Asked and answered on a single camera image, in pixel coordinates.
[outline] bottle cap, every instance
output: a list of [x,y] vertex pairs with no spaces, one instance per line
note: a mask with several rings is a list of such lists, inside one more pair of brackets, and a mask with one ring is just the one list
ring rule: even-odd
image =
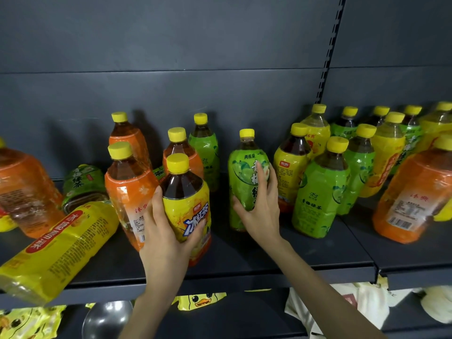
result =
[[112,159],[121,160],[133,155],[132,147],[128,141],[118,141],[109,145],[109,153]]
[[404,113],[407,115],[418,115],[421,113],[422,106],[408,105],[405,107]]
[[323,113],[325,113],[325,110],[326,110],[326,105],[323,105],[321,103],[314,103],[312,105],[313,113],[323,114]]
[[347,150],[348,140],[342,137],[330,137],[326,143],[326,149],[334,153],[343,153]]
[[440,135],[433,143],[433,146],[437,149],[452,151],[452,135],[446,133]]
[[173,127],[168,130],[168,138],[170,142],[180,143],[187,139],[187,133],[183,127]]
[[437,111],[449,111],[452,109],[452,102],[440,101],[435,108]]
[[240,138],[254,138],[254,130],[252,128],[244,128],[243,130],[240,130],[239,134]]
[[189,157],[184,153],[170,154],[166,159],[166,166],[172,174],[184,174],[189,170]]
[[115,112],[112,113],[112,118],[114,122],[126,122],[127,113],[126,112]]
[[290,134],[296,137],[304,137],[306,134],[308,134],[308,125],[302,124],[301,122],[296,122],[292,124]]
[[375,134],[376,127],[367,124],[360,124],[356,129],[356,135],[362,138],[371,138]]
[[404,113],[389,112],[388,115],[386,115],[385,122],[393,122],[394,124],[400,124],[403,121],[404,117],[405,117]]
[[354,117],[356,113],[358,113],[357,107],[347,106],[342,110],[342,115],[345,115],[346,117]]
[[386,106],[375,106],[373,109],[373,113],[375,115],[379,115],[381,117],[384,117],[389,112],[389,107]]
[[197,124],[197,125],[207,124],[207,114],[206,113],[196,113],[194,118],[195,118],[195,124]]

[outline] orange bottle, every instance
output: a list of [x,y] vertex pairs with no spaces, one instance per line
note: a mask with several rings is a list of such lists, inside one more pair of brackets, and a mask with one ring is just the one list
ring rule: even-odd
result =
[[137,161],[126,141],[109,146],[113,164],[105,174],[105,188],[133,247],[144,245],[144,212],[159,185],[149,167]]
[[41,163],[0,138],[0,209],[27,236],[39,238],[65,217],[63,196]]
[[166,159],[173,153],[184,153],[189,157],[190,171],[204,179],[204,165],[196,150],[187,141],[187,133],[183,127],[173,127],[168,130],[169,145],[163,151],[163,167],[168,175]]
[[400,165],[373,215],[375,230],[402,244],[419,239],[452,197],[452,135]]
[[118,141],[129,142],[135,159],[142,162],[144,165],[149,166],[152,170],[146,140],[140,129],[129,123],[126,112],[112,113],[112,118],[115,124],[110,135],[109,145]]

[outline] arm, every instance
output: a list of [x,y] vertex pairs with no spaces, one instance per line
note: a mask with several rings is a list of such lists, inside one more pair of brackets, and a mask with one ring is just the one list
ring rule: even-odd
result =
[[176,296],[189,266],[191,251],[200,242],[206,221],[201,221],[184,243],[179,243],[169,225],[157,187],[152,198],[152,214],[145,213],[144,247],[140,258],[146,275],[145,292],[139,296],[132,317],[119,339],[149,339]]
[[267,188],[264,172],[258,165],[259,187],[252,211],[246,211],[236,197],[233,199],[234,210],[248,233],[279,266],[327,338],[386,338],[281,237],[278,181],[273,167],[270,170]]

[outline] metal bowl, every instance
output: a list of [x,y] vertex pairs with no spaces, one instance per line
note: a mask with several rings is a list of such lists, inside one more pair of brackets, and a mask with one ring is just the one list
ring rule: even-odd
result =
[[83,339],[117,339],[132,315],[130,301],[96,303],[83,321]]

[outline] green label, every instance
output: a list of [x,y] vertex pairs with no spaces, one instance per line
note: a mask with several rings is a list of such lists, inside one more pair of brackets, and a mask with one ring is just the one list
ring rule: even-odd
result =
[[218,190],[220,183],[220,157],[218,156],[218,141],[215,134],[197,138],[190,134],[189,144],[199,154],[204,165],[204,180],[211,192]]
[[159,182],[163,177],[165,177],[165,168],[163,167],[163,165],[154,169],[152,172],[154,173],[155,177],[157,177],[157,180]]
[[336,216],[349,176],[350,169],[329,170],[315,161],[309,163],[292,216],[295,229],[313,238],[325,237]]
[[63,184],[63,205],[71,199],[85,193],[106,194],[104,174],[93,165],[80,165],[72,170],[65,178]]
[[357,127],[344,127],[336,124],[331,125],[331,136],[350,139],[356,135]]
[[416,144],[421,140],[422,137],[422,128],[421,126],[407,126],[407,125],[399,125],[402,129],[402,132],[405,133],[405,146],[400,153],[400,156],[391,170],[391,175],[395,174],[400,164],[407,158],[410,154],[413,153]]
[[350,180],[345,190],[337,213],[339,215],[348,214],[356,202],[359,192],[364,187],[372,171],[375,152],[357,153],[346,150],[343,154],[345,161],[350,168]]
[[[229,155],[229,197],[232,205],[232,196],[235,195],[246,210],[252,210],[256,203],[258,178],[256,162],[262,165],[265,176],[270,175],[270,163],[263,150],[235,150]],[[245,231],[240,217],[230,207],[229,221],[231,227],[236,230]]]

